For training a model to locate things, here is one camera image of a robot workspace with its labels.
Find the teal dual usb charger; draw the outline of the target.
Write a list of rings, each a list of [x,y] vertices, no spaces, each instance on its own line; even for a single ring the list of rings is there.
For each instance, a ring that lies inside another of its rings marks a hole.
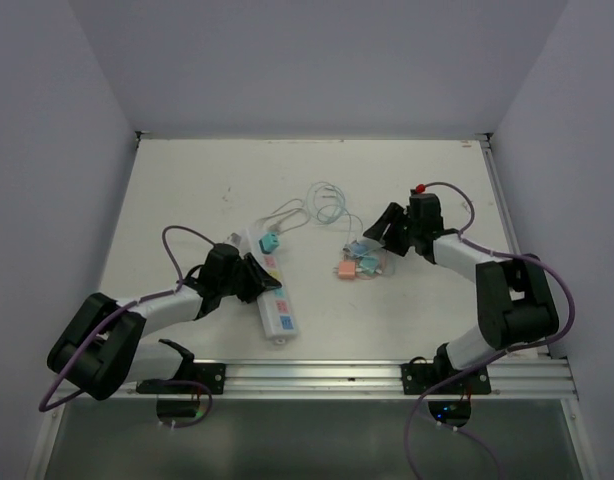
[[[263,254],[272,254],[280,245],[279,237],[274,232],[265,233],[259,240],[258,244]]]

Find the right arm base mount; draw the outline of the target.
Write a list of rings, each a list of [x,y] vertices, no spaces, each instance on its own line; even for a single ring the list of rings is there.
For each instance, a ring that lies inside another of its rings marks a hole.
[[[445,345],[437,349],[431,361],[417,356],[401,364],[400,370],[405,395],[420,395],[459,373],[450,365]],[[459,429],[471,418],[472,396],[488,395],[491,392],[488,371],[483,367],[434,391],[434,395],[456,396],[456,399],[428,401],[427,410],[434,421]]]

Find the white power strip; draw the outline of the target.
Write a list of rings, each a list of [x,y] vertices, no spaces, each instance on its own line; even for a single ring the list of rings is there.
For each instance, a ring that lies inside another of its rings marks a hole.
[[[263,293],[257,299],[263,330],[266,338],[277,344],[286,344],[298,336],[298,326],[291,306],[285,278],[280,268],[276,249],[272,254],[263,254],[258,240],[269,231],[251,225],[243,231],[241,248],[245,253],[251,252],[260,265],[282,283],[282,287]]]

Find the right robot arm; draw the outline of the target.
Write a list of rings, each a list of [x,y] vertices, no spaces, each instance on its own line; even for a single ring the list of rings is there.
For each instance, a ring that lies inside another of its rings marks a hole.
[[[553,296],[538,260],[499,257],[468,245],[458,230],[444,225],[434,194],[412,192],[406,207],[390,203],[363,236],[401,257],[413,249],[474,284],[476,325],[440,346],[433,360],[432,379],[441,391],[457,391],[468,380],[467,369],[492,355],[558,332]]]

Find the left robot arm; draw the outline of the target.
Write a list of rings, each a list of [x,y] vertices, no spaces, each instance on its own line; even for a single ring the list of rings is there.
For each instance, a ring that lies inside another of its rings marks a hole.
[[[127,382],[159,382],[176,393],[196,389],[199,377],[190,350],[169,339],[154,345],[143,345],[142,339],[200,320],[226,297],[253,303],[281,286],[252,254],[217,243],[169,290],[126,302],[89,295],[48,354],[47,366],[56,378],[40,411],[55,408],[51,398],[63,381],[96,400],[109,398]]]

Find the mint green charger plug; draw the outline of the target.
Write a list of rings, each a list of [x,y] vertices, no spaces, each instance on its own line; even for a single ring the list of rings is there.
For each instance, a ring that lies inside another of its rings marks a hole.
[[[358,262],[358,269],[365,276],[378,275],[381,273],[381,261],[375,256],[364,256]]]

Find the orange charger plug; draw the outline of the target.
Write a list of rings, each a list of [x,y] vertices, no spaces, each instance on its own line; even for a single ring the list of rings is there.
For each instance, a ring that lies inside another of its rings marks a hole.
[[[357,277],[358,266],[355,261],[342,260],[333,269],[337,278],[341,280],[354,280]]]

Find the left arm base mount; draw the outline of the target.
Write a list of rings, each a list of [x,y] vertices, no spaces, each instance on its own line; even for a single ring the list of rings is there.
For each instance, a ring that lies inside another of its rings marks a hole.
[[[156,395],[159,422],[172,430],[198,425],[212,412],[214,397],[224,390],[224,363],[197,363],[195,355],[166,339],[140,347],[130,382],[136,392]]]

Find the white charger plug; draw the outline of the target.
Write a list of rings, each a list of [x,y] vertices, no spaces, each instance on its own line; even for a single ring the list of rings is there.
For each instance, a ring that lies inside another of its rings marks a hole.
[[[380,250],[384,248],[384,245],[380,241],[364,238],[361,243],[367,247],[368,250]]]

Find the light blue charger plug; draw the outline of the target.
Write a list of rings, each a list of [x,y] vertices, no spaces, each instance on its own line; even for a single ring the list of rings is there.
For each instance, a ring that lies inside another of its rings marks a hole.
[[[347,255],[353,259],[361,259],[372,254],[375,249],[366,243],[353,241],[346,246]]]

